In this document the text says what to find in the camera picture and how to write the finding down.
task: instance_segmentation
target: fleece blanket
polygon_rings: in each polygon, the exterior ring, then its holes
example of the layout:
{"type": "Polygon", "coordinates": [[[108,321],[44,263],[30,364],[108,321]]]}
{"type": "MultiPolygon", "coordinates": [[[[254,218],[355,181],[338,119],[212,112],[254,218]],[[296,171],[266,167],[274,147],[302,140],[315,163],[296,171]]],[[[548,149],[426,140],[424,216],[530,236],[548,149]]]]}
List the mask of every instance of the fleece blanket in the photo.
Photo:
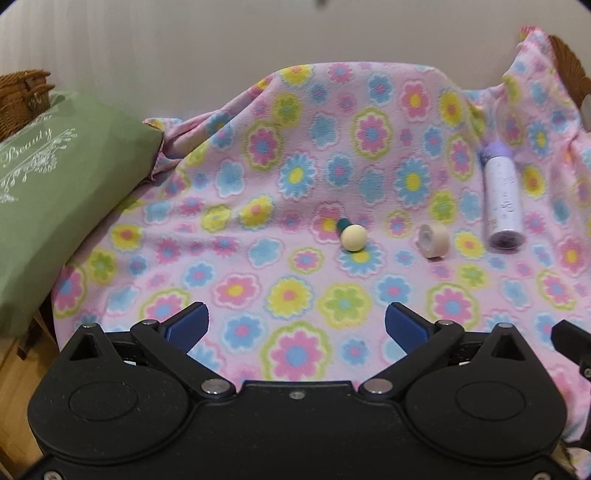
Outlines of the fleece blanket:
{"type": "Polygon", "coordinates": [[[210,329],[190,355],[234,382],[350,379],[402,357],[384,331],[400,301],[469,330],[512,322],[581,434],[589,384],[556,353],[566,318],[591,330],[591,135],[525,30],[501,85],[462,91],[442,72],[397,63],[280,70],[226,106],[166,130],[154,182],[139,187],[63,268],[52,293],[60,345],[84,322],[127,330],[193,301],[210,329]],[[515,153],[527,243],[487,247],[479,153],[515,153]],[[368,230],[341,249],[339,218],[368,230]],[[452,248],[428,261],[420,225],[452,248]]]}

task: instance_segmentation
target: floral embroidery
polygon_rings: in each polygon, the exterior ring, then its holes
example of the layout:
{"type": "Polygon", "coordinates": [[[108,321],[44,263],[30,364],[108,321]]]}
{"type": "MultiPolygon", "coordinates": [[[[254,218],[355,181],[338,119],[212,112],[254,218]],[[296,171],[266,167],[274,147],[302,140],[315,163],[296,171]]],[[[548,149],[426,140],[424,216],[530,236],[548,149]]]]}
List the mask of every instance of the floral embroidery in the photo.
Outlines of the floral embroidery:
{"type": "Polygon", "coordinates": [[[456,202],[449,190],[438,190],[431,200],[431,217],[446,225],[456,220],[456,202]]]}
{"type": "Polygon", "coordinates": [[[295,127],[300,123],[301,102],[293,93],[280,93],[273,100],[271,112],[280,127],[295,127]]]}
{"type": "Polygon", "coordinates": [[[324,331],[298,320],[275,330],[260,355],[266,380],[312,381],[324,378],[332,348],[324,331]]]}
{"type": "Polygon", "coordinates": [[[296,152],[287,157],[281,167],[279,191],[286,199],[299,200],[310,193],[315,177],[314,159],[306,153],[296,152]]]}
{"type": "Polygon", "coordinates": [[[63,319],[74,315],[86,297],[84,270],[75,265],[61,269],[51,291],[51,303],[55,318],[63,319]]]}
{"type": "Polygon", "coordinates": [[[251,168],[268,171],[281,160],[283,139],[273,124],[256,121],[246,131],[244,153],[251,168]]]}
{"type": "Polygon", "coordinates": [[[336,261],[337,266],[348,276],[368,278],[376,275],[385,265],[385,253],[380,245],[369,241],[358,252],[341,249],[336,261]]]}
{"type": "Polygon", "coordinates": [[[382,158],[390,151],[392,140],[388,116],[375,108],[361,110],[353,117],[351,137],[357,155],[370,161],[382,158]]]}
{"type": "Polygon", "coordinates": [[[409,80],[402,86],[400,104],[411,122],[423,121],[427,116],[431,102],[419,80],[409,80]]]}
{"type": "Polygon", "coordinates": [[[265,308],[275,318],[291,320],[308,311],[313,299],[312,288],[305,280],[288,276],[271,287],[265,308]]]}
{"type": "Polygon", "coordinates": [[[386,217],[386,226],[394,238],[404,238],[410,235],[413,224],[405,211],[395,210],[386,217]]]}
{"type": "Polygon", "coordinates": [[[426,201],[431,177],[421,160],[411,157],[402,161],[395,175],[394,190],[404,206],[416,207],[426,201]]]}
{"type": "Polygon", "coordinates": [[[310,274],[320,269],[324,255],[315,248],[302,248],[290,257],[290,268],[298,273],[310,274]]]}
{"type": "Polygon", "coordinates": [[[260,230],[267,226],[273,214],[273,200],[268,195],[252,199],[238,213],[238,219],[247,230],[260,230]]]}
{"type": "Polygon", "coordinates": [[[227,275],[213,289],[213,301],[219,307],[242,310],[261,293],[258,278],[250,274],[227,275]]]}
{"type": "Polygon", "coordinates": [[[355,283],[335,283],[318,301],[318,310],[335,329],[361,325],[371,310],[371,298],[355,283]]]}
{"type": "Polygon", "coordinates": [[[393,301],[408,303],[412,291],[410,284],[400,275],[386,275],[376,284],[378,301],[386,306],[393,301]]]}

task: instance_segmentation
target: pink flower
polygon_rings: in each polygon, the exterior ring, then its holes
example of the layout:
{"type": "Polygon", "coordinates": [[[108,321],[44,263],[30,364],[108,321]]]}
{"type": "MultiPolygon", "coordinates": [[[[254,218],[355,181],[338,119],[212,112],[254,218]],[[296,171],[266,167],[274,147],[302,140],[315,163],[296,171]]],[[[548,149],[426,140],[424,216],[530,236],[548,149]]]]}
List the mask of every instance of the pink flower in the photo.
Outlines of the pink flower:
{"type": "Polygon", "coordinates": [[[215,303],[220,307],[241,310],[250,305],[261,292],[261,285],[254,275],[230,274],[213,290],[215,303]]]}
{"type": "Polygon", "coordinates": [[[248,152],[252,161],[262,167],[268,167],[277,156],[279,142],[272,130],[260,127],[249,138],[248,152]]]}
{"type": "Polygon", "coordinates": [[[212,250],[222,258],[231,257],[238,252],[238,246],[238,240],[229,236],[217,236],[212,242],[212,250]]]}
{"type": "Polygon", "coordinates": [[[528,212],[523,218],[525,229],[532,235],[542,235],[546,230],[546,220],[540,212],[528,212]]]}
{"type": "Polygon", "coordinates": [[[177,207],[179,214],[184,217],[192,217],[203,211],[203,200],[198,197],[188,197],[183,199],[177,207]]]}
{"type": "Polygon", "coordinates": [[[335,83],[347,83],[353,79],[353,69],[347,63],[333,63],[329,67],[329,77],[335,83]]]}
{"type": "Polygon", "coordinates": [[[293,336],[282,337],[278,348],[270,353],[270,357],[277,363],[273,368],[274,377],[285,378],[290,382],[314,377],[316,363],[323,357],[317,346],[318,338],[308,337],[301,330],[296,331],[293,336]]]}
{"type": "Polygon", "coordinates": [[[435,295],[435,303],[434,311],[442,319],[463,323],[472,318],[472,312],[470,312],[472,304],[466,300],[461,291],[445,288],[441,293],[435,295]]]}
{"type": "Polygon", "coordinates": [[[296,233],[301,228],[302,214],[297,210],[288,210],[279,220],[279,225],[285,233],[296,233]]]}
{"type": "Polygon", "coordinates": [[[463,140],[452,143],[452,154],[450,156],[455,172],[461,175],[470,173],[470,155],[468,145],[463,140]]]}
{"type": "Polygon", "coordinates": [[[343,209],[338,203],[320,205],[312,217],[311,231],[321,244],[338,244],[339,235],[336,222],[343,216],[343,209]]]}
{"type": "Polygon", "coordinates": [[[337,104],[343,113],[351,113],[357,107],[357,99],[352,93],[341,93],[337,97],[337,104]]]}
{"type": "Polygon", "coordinates": [[[365,152],[376,153],[386,148],[388,130],[384,127],[384,121],[369,114],[359,121],[356,138],[361,143],[361,149],[365,152]]]}
{"type": "Polygon", "coordinates": [[[400,101],[411,120],[425,118],[429,108],[429,96],[425,93],[421,82],[411,80],[404,84],[400,101]]]}
{"type": "Polygon", "coordinates": [[[400,141],[405,147],[413,143],[413,133],[408,128],[403,128],[400,132],[400,141]]]}
{"type": "Polygon", "coordinates": [[[82,273],[67,265],[61,269],[51,292],[54,308],[61,312],[74,310],[84,295],[82,273]]]}
{"type": "Polygon", "coordinates": [[[171,236],[162,237],[156,243],[156,259],[160,265],[174,263],[180,256],[180,245],[171,236]]]}
{"type": "Polygon", "coordinates": [[[579,238],[567,237],[558,244],[560,266],[571,275],[580,275],[587,267],[583,244],[579,238]]]}

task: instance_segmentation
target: blue flower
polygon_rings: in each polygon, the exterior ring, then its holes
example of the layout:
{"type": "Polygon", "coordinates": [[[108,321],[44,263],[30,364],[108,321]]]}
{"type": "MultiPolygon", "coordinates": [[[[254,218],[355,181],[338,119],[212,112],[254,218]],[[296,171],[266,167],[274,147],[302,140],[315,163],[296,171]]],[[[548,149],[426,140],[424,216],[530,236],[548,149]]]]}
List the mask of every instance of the blue flower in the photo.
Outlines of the blue flower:
{"type": "Polygon", "coordinates": [[[170,214],[170,202],[154,202],[144,208],[146,223],[164,223],[170,214]]]}
{"type": "Polygon", "coordinates": [[[429,171],[417,158],[403,161],[396,170],[394,189],[405,206],[422,204],[429,194],[430,184],[429,171]]]}
{"type": "Polygon", "coordinates": [[[566,129],[569,127],[566,115],[564,114],[563,110],[554,110],[552,112],[550,122],[552,123],[552,128],[554,129],[554,131],[559,132],[561,134],[566,132],[566,129]]]}
{"type": "Polygon", "coordinates": [[[233,140],[234,128],[231,124],[227,124],[213,134],[211,142],[214,147],[220,150],[227,150],[232,146],[233,140]]]}
{"type": "Polygon", "coordinates": [[[552,200],[552,217],[561,225],[565,225],[569,220],[569,206],[564,201],[564,198],[556,197],[552,200]]]}
{"type": "Polygon", "coordinates": [[[350,277],[367,278],[375,275],[385,265],[385,254],[378,244],[367,242],[365,248],[359,252],[351,253],[341,249],[336,261],[339,268],[350,277]]]}
{"type": "Polygon", "coordinates": [[[438,157],[443,149],[443,136],[437,127],[428,128],[423,135],[423,146],[432,156],[438,157]]]}
{"type": "Polygon", "coordinates": [[[548,99],[548,94],[544,90],[544,86],[540,82],[531,82],[530,83],[530,92],[531,97],[534,99],[534,102],[538,106],[542,106],[546,103],[548,99]]]}
{"type": "Polygon", "coordinates": [[[126,285],[120,290],[109,293],[107,297],[107,313],[109,315],[121,315],[127,312],[139,295],[139,289],[133,285],[126,285]]]}
{"type": "Polygon", "coordinates": [[[388,77],[381,73],[374,73],[368,80],[369,97],[372,102],[382,106],[392,100],[392,83],[388,77]]]}
{"type": "Polygon", "coordinates": [[[552,334],[552,327],[556,323],[558,322],[549,313],[539,313],[534,320],[535,329],[538,331],[540,339],[548,345],[552,345],[550,335],[552,334]]]}
{"type": "Polygon", "coordinates": [[[317,113],[310,126],[310,138],[319,149],[336,143],[336,120],[323,113],[317,113]]]}
{"type": "Polygon", "coordinates": [[[183,273],[183,286],[185,288],[204,287],[213,280],[215,271],[213,265],[199,262],[189,265],[183,273]]]}
{"type": "Polygon", "coordinates": [[[530,304],[530,298],[525,292],[523,283],[519,280],[509,280],[508,278],[504,278],[501,285],[501,291],[503,296],[518,310],[522,310],[530,304]]]}
{"type": "Polygon", "coordinates": [[[316,83],[310,89],[310,102],[312,103],[324,103],[329,91],[321,83],[316,83]]]}
{"type": "Polygon", "coordinates": [[[407,267],[413,264],[414,256],[408,250],[401,250],[396,254],[396,262],[407,267]]]}
{"type": "Polygon", "coordinates": [[[193,177],[193,186],[197,190],[203,190],[205,187],[209,185],[209,176],[205,175],[204,173],[197,173],[193,177]]]}
{"type": "Polygon", "coordinates": [[[505,269],[505,260],[503,260],[501,257],[490,257],[488,259],[488,264],[495,270],[505,269]]]}
{"type": "Polygon", "coordinates": [[[205,122],[205,131],[207,132],[207,135],[211,137],[230,120],[232,120],[232,118],[232,115],[230,115],[228,112],[215,112],[205,122]]]}
{"type": "Polygon", "coordinates": [[[241,315],[226,324],[222,339],[230,350],[249,352],[262,336],[263,325],[260,319],[241,315]]]}
{"type": "Polygon", "coordinates": [[[129,261],[127,271],[132,277],[140,277],[148,270],[148,259],[142,255],[134,255],[129,261]]]}
{"type": "Polygon", "coordinates": [[[464,190],[459,206],[462,216],[468,223],[482,219],[482,205],[480,196],[477,193],[464,190]]]}
{"type": "Polygon", "coordinates": [[[191,348],[187,355],[214,372],[220,368],[220,361],[216,356],[215,350],[202,345],[201,342],[191,348]]]}
{"type": "Polygon", "coordinates": [[[412,288],[409,283],[399,275],[386,275],[376,285],[378,301],[384,305],[390,305],[393,301],[408,302],[412,288]]]}
{"type": "Polygon", "coordinates": [[[365,171],[359,181],[359,193],[368,205],[374,205],[385,198],[384,173],[375,168],[365,171]]]}
{"type": "Polygon", "coordinates": [[[315,177],[314,161],[305,153],[294,153],[281,167],[279,190],[286,199],[301,199],[310,192],[315,177]]]}
{"type": "Polygon", "coordinates": [[[244,167],[238,161],[223,160],[217,171],[215,185],[219,196],[223,199],[230,195],[238,195],[244,190],[244,167]]]}
{"type": "Polygon", "coordinates": [[[343,345],[342,355],[349,365],[363,365],[369,356],[369,348],[362,340],[349,340],[343,345]]]}
{"type": "Polygon", "coordinates": [[[255,268],[263,268],[279,260],[281,242],[273,238],[259,238],[248,250],[248,259],[255,268]]]}
{"type": "Polygon", "coordinates": [[[527,127],[527,138],[534,152],[540,157],[545,157],[550,151],[550,139],[542,122],[535,120],[527,127]]]}
{"type": "Polygon", "coordinates": [[[551,267],[554,264],[550,250],[548,250],[544,245],[534,245],[532,247],[532,252],[543,266],[551,267]]]}

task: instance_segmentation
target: yellow flower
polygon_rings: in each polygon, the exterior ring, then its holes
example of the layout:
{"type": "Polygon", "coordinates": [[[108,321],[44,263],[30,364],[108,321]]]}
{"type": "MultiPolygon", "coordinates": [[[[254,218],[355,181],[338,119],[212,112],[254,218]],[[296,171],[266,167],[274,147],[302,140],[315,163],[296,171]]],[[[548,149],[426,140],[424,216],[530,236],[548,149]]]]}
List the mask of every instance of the yellow flower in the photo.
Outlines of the yellow flower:
{"type": "Polygon", "coordinates": [[[462,283],[474,290],[486,286],[486,272],[474,263],[460,265],[458,276],[462,283]]]}
{"type": "Polygon", "coordinates": [[[312,306],[310,286],[297,277],[284,277],[271,287],[267,310],[274,317],[292,319],[301,316],[312,306]]]}
{"type": "Polygon", "coordinates": [[[226,228],[232,211],[226,205],[207,207],[201,217],[201,228],[209,233],[218,233],[226,228]]]}
{"type": "Polygon", "coordinates": [[[244,228],[258,230],[263,228],[273,213],[273,200],[268,195],[261,195],[252,199],[240,210],[238,218],[244,228]]]}
{"type": "Polygon", "coordinates": [[[300,122],[301,103],[293,93],[280,93],[273,100],[273,117],[280,127],[294,127],[300,122]]]}
{"type": "Polygon", "coordinates": [[[521,172],[521,185],[527,195],[540,198],[546,191],[544,176],[536,165],[526,165],[521,172]]]}
{"type": "Polygon", "coordinates": [[[485,253],[480,239],[467,230],[457,232],[453,239],[453,244],[464,257],[470,260],[476,260],[485,253]]]}
{"type": "Polygon", "coordinates": [[[448,127],[456,128],[462,123],[462,102],[453,90],[446,90],[439,97],[439,115],[448,127]]]}
{"type": "Polygon", "coordinates": [[[205,152],[207,151],[208,142],[205,141],[201,145],[199,145],[195,150],[193,150],[189,155],[187,155],[183,159],[183,164],[185,167],[196,167],[197,165],[201,165],[203,160],[205,159],[205,152]]]}
{"type": "Polygon", "coordinates": [[[312,65],[296,65],[279,70],[279,75],[292,87],[301,87],[312,76],[312,65]]]}
{"type": "Polygon", "coordinates": [[[431,217],[441,223],[450,224],[456,219],[456,201],[449,190],[439,190],[431,200],[431,217]]]}
{"type": "Polygon", "coordinates": [[[111,230],[113,246],[120,252],[131,252],[139,248],[144,237],[144,229],[137,225],[117,225],[111,230]]]}
{"type": "Polygon", "coordinates": [[[503,75],[503,82],[505,83],[505,91],[511,103],[517,103],[521,100],[521,88],[519,83],[511,75],[503,75]]]}
{"type": "Polygon", "coordinates": [[[117,273],[115,254],[103,248],[95,248],[85,262],[90,279],[100,285],[107,285],[117,273]]]}

